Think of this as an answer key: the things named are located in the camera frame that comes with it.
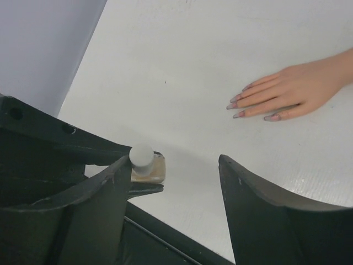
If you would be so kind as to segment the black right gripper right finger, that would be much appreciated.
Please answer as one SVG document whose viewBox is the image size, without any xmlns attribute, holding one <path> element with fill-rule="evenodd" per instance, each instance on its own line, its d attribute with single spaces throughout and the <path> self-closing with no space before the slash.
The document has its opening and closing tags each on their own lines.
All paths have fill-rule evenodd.
<svg viewBox="0 0 353 265">
<path fill-rule="evenodd" d="M 218 159 L 236 264 L 351 264 L 352 209 L 290 192 Z"/>
</svg>

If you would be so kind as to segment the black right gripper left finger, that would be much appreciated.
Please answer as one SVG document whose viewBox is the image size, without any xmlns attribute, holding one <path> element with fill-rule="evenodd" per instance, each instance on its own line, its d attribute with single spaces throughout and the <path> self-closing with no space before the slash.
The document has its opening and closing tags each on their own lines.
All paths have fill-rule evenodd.
<svg viewBox="0 0 353 265">
<path fill-rule="evenodd" d="M 2 264 L 115 264 L 127 199 L 105 188 L 52 210 L 1 210 Z"/>
</svg>

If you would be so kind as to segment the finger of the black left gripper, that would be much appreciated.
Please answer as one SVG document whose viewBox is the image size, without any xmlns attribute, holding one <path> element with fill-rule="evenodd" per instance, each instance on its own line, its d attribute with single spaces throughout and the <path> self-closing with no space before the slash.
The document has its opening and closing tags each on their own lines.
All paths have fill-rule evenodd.
<svg viewBox="0 0 353 265">
<path fill-rule="evenodd" d="M 81 181 L 38 180 L 9 177 L 1 179 L 2 210 L 52 210 L 84 202 L 105 188 L 122 194 L 124 199 L 160 193 L 164 177 L 133 180 L 129 162 L 115 162 L 100 173 Z"/>
<path fill-rule="evenodd" d="M 87 165 L 107 166 L 128 155 L 121 145 L 54 118 L 14 97 L 1 95 L 1 129 L 38 140 Z"/>
</svg>

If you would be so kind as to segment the nail polish bottle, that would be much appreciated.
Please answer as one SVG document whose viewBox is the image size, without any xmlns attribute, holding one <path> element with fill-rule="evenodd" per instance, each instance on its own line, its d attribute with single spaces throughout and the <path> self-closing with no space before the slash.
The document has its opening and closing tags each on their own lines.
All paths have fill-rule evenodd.
<svg viewBox="0 0 353 265">
<path fill-rule="evenodd" d="M 152 171 L 147 176 L 137 174 L 134 169 L 131 173 L 131 181 L 136 183 L 163 184 L 166 178 L 165 157 L 161 154 L 154 155 Z"/>
</svg>

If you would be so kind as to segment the white nail polish cap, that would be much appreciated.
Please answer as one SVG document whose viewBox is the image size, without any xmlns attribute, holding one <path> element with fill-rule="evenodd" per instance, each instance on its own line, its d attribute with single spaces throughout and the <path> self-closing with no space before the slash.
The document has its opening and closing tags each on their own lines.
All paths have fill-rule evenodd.
<svg viewBox="0 0 353 265">
<path fill-rule="evenodd" d="M 153 170 L 154 152 L 148 144 L 137 144 L 129 152 L 132 169 L 138 176 L 148 176 Z"/>
</svg>

